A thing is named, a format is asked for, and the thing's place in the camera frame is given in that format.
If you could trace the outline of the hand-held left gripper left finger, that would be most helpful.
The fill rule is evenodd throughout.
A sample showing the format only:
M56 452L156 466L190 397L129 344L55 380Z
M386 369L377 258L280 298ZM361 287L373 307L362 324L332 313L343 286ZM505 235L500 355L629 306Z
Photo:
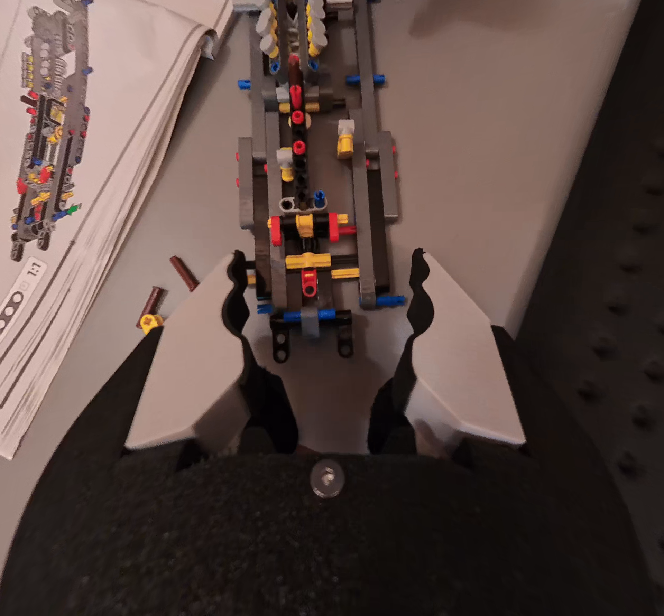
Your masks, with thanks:
M240 446L291 455L299 433L283 382L244 335L246 257L224 257L158 328L159 340L125 446L195 441L206 453Z

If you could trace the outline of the brown lego axle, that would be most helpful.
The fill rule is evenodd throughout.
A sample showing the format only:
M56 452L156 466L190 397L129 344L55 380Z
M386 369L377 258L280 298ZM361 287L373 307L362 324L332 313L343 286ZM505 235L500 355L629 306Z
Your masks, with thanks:
M191 272L187 264L177 255L169 258L170 264L174 267L180 278L183 280L188 291L192 292L199 286L198 278Z
M165 290L159 286L154 286L151 289L150 294L139 316L139 320L136 323L137 328L141 327L141 320L145 315L154 315L155 313L157 313L157 308L159 306L159 303L162 299L164 292Z

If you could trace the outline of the lego instruction booklet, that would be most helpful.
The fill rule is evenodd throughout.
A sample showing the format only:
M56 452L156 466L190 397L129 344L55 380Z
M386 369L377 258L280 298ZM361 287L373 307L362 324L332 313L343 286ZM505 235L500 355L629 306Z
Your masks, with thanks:
M232 0L1 0L1 457L12 460Z

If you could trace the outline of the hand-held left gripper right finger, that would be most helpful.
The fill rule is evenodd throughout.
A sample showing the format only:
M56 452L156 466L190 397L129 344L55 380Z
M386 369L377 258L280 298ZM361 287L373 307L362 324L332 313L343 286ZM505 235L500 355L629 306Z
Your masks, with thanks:
M422 248L412 254L409 284L412 331L372 404L369 452L451 455L466 438L522 446L488 316Z

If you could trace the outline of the multicoloured lego chassis assembly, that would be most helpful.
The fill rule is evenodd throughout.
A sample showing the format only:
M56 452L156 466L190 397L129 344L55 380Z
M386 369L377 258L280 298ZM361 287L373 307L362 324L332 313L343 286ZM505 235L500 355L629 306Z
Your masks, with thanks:
M233 0L233 8L252 26L250 78L238 81L252 105L252 134L237 152L240 227L254 246L248 285L269 319L277 363L289 358L295 329L312 339L333 329L349 358L353 315L336 304L333 282L357 279L359 269L329 248L355 227L329 208L321 183L312 185L310 161L313 116L345 107L320 63L328 18L339 10L328 0Z

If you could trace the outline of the black perforated panel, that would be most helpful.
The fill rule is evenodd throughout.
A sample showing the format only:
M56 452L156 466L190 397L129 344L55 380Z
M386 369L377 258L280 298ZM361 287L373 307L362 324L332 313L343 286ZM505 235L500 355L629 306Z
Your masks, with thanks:
M625 615L663 614L663 0L641 0L517 343L599 454Z

